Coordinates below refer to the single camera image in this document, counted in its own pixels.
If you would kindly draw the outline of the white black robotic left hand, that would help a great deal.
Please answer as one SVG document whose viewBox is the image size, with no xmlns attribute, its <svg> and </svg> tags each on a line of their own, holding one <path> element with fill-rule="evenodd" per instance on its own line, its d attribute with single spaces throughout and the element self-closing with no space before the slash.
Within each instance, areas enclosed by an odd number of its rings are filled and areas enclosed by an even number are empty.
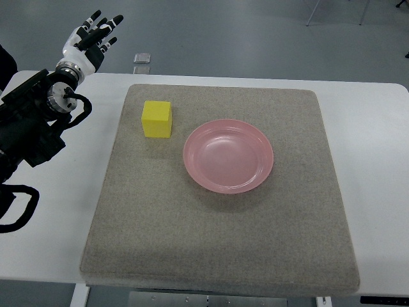
<svg viewBox="0 0 409 307">
<path fill-rule="evenodd" d="M 97 10 L 73 30 L 63 47 L 63 58 L 56 65 L 57 71 L 73 75 L 78 83 L 99 70 L 105 54 L 117 42 L 117 38 L 110 35 L 124 16 L 111 19 L 100 16 L 101 11 Z"/>
</svg>

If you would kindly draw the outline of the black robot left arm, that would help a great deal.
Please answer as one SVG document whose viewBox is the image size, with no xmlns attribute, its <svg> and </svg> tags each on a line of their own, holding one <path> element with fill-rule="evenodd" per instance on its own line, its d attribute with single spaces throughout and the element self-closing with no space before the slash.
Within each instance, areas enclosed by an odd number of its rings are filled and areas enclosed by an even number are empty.
<svg viewBox="0 0 409 307">
<path fill-rule="evenodd" d="M 91 102 L 75 93 L 85 76 L 74 58 L 63 58 L 53 73 L 43 69 L 2 98 L 2 182 L 22 161 L 35 167 L 65 147 L 63 131 L 80 124 L 92 111 Z"/>
</svg>

